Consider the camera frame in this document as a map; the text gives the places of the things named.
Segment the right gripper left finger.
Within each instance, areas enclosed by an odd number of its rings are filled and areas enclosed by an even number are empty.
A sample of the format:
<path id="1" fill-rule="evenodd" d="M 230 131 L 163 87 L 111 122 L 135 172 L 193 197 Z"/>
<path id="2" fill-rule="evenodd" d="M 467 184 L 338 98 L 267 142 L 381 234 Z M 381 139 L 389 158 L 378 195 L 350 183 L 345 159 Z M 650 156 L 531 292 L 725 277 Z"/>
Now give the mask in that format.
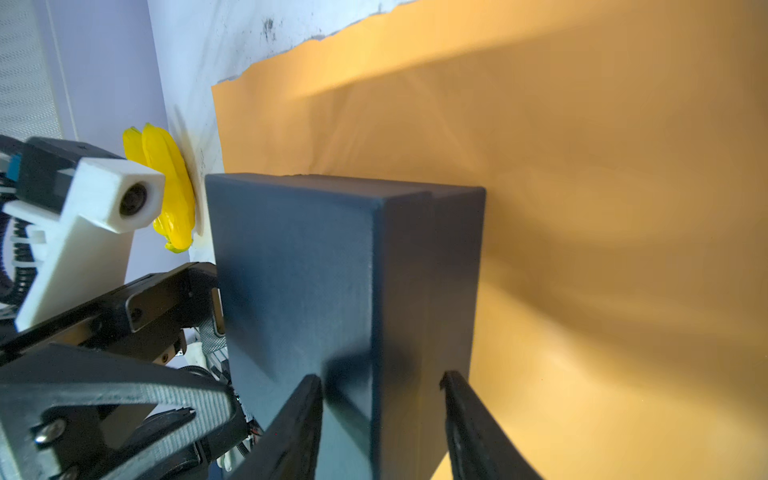
<path id="1" fill-rule="evenodd" d="M 230 479 L 314 479 L 322 419 L 321 379 L 306 375 Z"/>

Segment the dark blue gift box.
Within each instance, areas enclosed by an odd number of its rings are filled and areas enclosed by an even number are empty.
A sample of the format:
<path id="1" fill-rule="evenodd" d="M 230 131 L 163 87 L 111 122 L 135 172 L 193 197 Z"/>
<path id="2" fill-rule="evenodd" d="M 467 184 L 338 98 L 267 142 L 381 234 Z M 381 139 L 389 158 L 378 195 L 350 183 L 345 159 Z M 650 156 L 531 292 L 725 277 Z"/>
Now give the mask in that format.
<path id="1" fill-rule="evenodd" d="M 234 388 L 269 425 L 322 380 L 320 479 L 429 479 L 443 374 L 467 373 L 486 192 L 217 174 L 207 203 Z"/>

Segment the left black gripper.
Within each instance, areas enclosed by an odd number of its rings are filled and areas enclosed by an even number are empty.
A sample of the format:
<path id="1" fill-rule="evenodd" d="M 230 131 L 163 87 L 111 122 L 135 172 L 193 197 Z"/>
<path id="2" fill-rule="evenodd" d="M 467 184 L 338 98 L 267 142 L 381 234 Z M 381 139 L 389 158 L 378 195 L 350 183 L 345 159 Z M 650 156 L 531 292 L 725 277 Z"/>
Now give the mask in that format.
<path id="1" fill-rule="evenodd" d="M 3 327 L 2 478 L 206 478 L 247 422 L 224 380 L 168 362 L 213 323 L 217 286 L 213 265 L 188 263 Z"/>

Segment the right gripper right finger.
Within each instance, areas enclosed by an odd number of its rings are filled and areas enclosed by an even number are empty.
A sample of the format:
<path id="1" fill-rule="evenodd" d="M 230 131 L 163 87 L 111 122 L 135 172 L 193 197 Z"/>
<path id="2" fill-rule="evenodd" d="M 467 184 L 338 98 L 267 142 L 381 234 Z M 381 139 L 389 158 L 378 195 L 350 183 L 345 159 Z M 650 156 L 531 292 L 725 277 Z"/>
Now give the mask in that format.
<path id="1" fill-rule="evenodd" d="M 445 395 L 445 429 L 455 479 L 541 479 L 460 372 L 445 372 L 440 388 Z"/>

